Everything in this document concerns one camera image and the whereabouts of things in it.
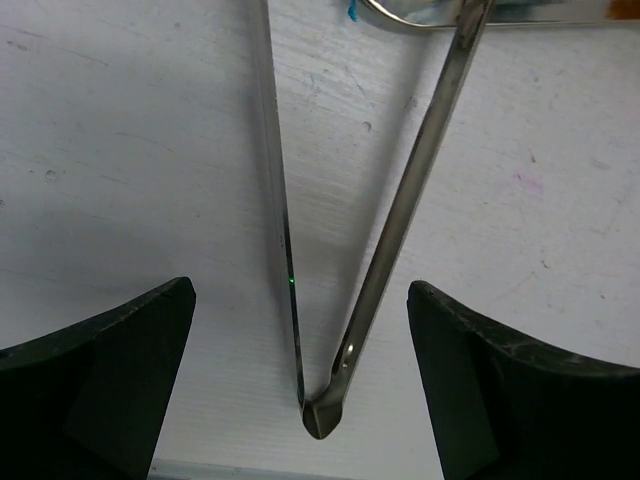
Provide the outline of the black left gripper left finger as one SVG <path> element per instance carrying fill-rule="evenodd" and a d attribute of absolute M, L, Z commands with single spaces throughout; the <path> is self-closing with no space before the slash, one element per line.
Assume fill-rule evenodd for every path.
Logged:
<path fill-rule="evenodd" d="M 146 478 L 195 305 L 178 277 L 2 350 L 2 478 Z"/>

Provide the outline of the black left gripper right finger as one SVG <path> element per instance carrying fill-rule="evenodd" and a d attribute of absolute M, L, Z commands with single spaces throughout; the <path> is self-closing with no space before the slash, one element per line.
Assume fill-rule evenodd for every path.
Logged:
<path fill-rule="evenodd" d="M 635 479 L 639 371 L 472 311 L 424 281 L 411 338 L 447 479 Z"/>

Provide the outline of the silver metal tongs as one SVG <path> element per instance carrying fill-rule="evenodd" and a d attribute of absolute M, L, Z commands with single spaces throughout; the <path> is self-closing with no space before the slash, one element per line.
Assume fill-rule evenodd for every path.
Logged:
<path fill-rule="evenodd" d="M 258 78 L 258 117 L 261 121 L 275 216 L 279 274 L 277 286 L 283 307 L 282 316 L 291 337 L 296 398 L 301 420 L 306 431 L 316 440 L 327 438 L 342 419 L 343 406 L 359 357 L 494 8 L 492 1 L 465 1 L 461 5 L 451 46 L 333 361 L 328 385 L 321 393 L 308 398 L 305 395 L 296 299 L 297 282 L 290 236 L 269 6 L 265 1 L 251 1 L 248 4 Z"/>

